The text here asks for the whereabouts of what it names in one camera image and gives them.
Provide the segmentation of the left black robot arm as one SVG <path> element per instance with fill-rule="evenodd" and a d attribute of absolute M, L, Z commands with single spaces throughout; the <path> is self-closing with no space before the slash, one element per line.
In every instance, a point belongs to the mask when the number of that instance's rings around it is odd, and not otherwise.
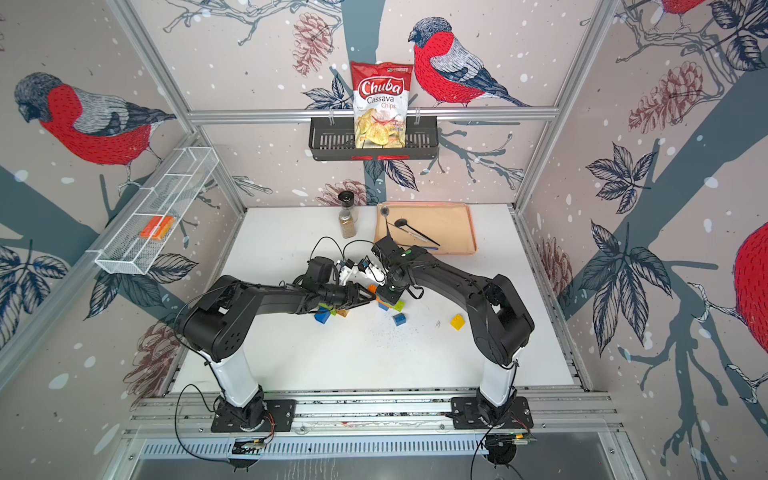
<path fill-rule="evenodd" d="M 246 357 L 244 343 L 257 317 L 351 310 L 375 300 L 373 292 L 355 282 L 311 280 L 303 275 L 292 283 L 272 286 L 220 277 L 175 326 L 188 348 L 205 360 L 219 386 L 211 431 L 291 429 L 295 403 L 266 400 Z"/>

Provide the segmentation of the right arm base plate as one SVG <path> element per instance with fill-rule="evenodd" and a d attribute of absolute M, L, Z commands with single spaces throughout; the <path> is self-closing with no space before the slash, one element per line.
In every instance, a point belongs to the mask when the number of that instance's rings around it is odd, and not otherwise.
<path fill-rule="evenodd" d="M 533 428 L 530 406 L 525 397 L 515 396 L 502 406 L 494 406 L 481 397 L 453 397 L 446 416 L 457 430 Z"/>

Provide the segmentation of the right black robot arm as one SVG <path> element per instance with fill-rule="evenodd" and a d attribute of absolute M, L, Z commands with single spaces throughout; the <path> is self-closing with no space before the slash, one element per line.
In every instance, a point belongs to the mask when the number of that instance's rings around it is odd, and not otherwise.
<path fill-rule="evenodd" d="M 493 278 L 460 270 L 419 246 L 401 247 L 387 235 L 372 252 L 385 271 L 377 295 L 392 304 L 402 294 L 430 290 L 452 301 L 467 314 L 477 350 L 484 357 L 476 393 L 480 418 L 490 428 L 519 426 L 528 431 L 532 422 L 513 412 L 519 371 L 517 356 L 528 345 L 535 323 L 512 282 L 504 275 Z"/>

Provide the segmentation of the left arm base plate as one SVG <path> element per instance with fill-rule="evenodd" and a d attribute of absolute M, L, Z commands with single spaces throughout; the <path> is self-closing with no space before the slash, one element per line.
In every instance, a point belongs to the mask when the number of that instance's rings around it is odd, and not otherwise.
<path fill-rule="evenodd" d="M 297 402 L 289 399 L 254 399 L 245 407 L 230 405 L 222 396 L 215 402 L 213 433 L 289 432 Z"/>

